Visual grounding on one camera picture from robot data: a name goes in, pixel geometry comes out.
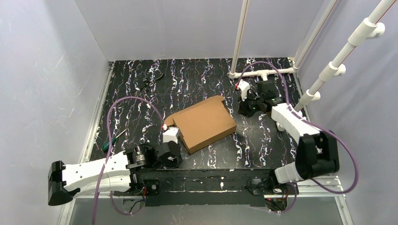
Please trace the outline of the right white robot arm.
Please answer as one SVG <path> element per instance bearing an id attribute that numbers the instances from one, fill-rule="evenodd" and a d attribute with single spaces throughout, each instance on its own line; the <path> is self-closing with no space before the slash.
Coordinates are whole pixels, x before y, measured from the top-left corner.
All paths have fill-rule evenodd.
<path id="1" fill-rule="evenodd" d="M 257 112 L 267 114 L 297 144 L 295 160 L 272 169 L 266 180 L 267 184 L 273 187 L 337 172 L 340 168 L 337 140 L 309 125 L 285 98 L 278 97 L 272 81 L 256 84 L 257 90 L 253 90 L 244 80 L 236 85 L 236 90 L 240 92 L 238 113 L 248 118 Z"/>

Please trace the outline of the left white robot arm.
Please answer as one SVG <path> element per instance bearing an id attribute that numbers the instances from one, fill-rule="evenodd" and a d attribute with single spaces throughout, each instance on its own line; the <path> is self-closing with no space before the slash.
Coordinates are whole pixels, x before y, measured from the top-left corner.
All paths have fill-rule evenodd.
<path id="1" fill-rule="evenodd" d="M 48 173 L 49 206 L 64 205 L 75 197 L 100 192 L 130 195 L 156 193 L 159 183 L 145 178 L 157 169 L 177 169 L 182 162 L 181 146 L 174 141 L 158 146 L 140 144 L 110 156 L 81 164 L 51 164 Z"/>

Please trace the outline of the brown cardboard box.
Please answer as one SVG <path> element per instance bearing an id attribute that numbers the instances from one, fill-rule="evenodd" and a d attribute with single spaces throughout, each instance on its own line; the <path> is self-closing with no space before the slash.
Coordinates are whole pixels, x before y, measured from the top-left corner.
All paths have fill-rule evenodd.
<path id="1" fill-rule="evenodd" d="M 189 154 L 234 133 L 237 124 L 224 106 L 221 95 L 209 97 L 168 116 L 164 124 L 177 127 Z"/>

